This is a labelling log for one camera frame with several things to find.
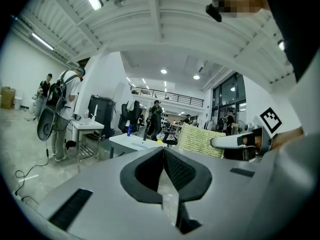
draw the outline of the concrete floor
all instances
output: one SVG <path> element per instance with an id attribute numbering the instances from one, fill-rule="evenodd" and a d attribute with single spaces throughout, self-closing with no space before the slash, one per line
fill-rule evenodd
<path id="1" fill-rule="evenodd" d="M 16 178 L 17 170 L 25 174 L 34 165 L 44 165 L 47 163 L 46 142 L 38 139 L 37 123 L 27 121 L 24 118 L 33 118 L 29 111 L 7 110 L 0 108 L 0 171 L 4 177 L 10 192 L 16 191 L 22 181 Z M 143 137 L 144 127 L 141 127 L 137 136 Z M 87 145 L 93 150 L 97 150 L 97 141 L 87 138 Z M 36 166 L 26 177 L 24 187 L 18 192 L 20 197 L 31 196 L 38 203 L 54 188 L 61 185 L 78 173 L 77 159 L 69 155 L 64 161 L 57 163 L 52 156 L 51 138 L 47 141 L 49 150 L 49 163 L 46 166 Z M 99 158 L 109 159 L 109 140 L 100 142 Z M 95 166 L 99 161 L 95 157 L 90 157 L 81 162 L 81 170 Z M 162 172 L 158 192 L 163 195 L 164 211 L 174 224 L 177 218 L 179 195 L 173 187 L 168 175 Z M 33 208 L 37 208 L 37 203 L 30 198 L 25 202 Z"/>

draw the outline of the black railing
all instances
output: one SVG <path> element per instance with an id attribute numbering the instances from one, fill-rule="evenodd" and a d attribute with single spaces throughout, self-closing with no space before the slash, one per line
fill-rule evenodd
<path id="1" fill-rule="evenodd" d="M 155 99 L 163 99 L 163 100 L 169 100 L 169 101 L 178 102 L 182 104 L 193 105 L 197 107 L 203 107 L 204 105 L 203 99 L 193 98 L 193 97 L 171 93 L 171 92 L 165 92 L 161 90 L 153 90 L 153 89 L 146 89 L 146 88 L 131 86 L 131 93 L 145 96 L 145 97 L 151 97 Z"/>

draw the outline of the yellow woven cloth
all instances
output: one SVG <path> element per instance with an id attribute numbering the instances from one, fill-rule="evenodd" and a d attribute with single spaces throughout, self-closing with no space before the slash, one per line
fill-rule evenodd
<path id="1" fill-rule="evenodd" d="M 184 123 L 177 148 L 217 158 L 223 158 L 224 149 L 211 146 L 211 139 L 224 137 L 225 133 L 201 129 Z"/>

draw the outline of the blue can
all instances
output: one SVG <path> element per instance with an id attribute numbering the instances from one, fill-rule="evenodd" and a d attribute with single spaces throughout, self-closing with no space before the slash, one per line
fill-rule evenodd
<path id="1" fill-rule="evenodd" d="M 126 135 L 130 136 L 131 133 L 132 133 L 132 124 L 129 125 L 128 131 L 126 132 Z"/>

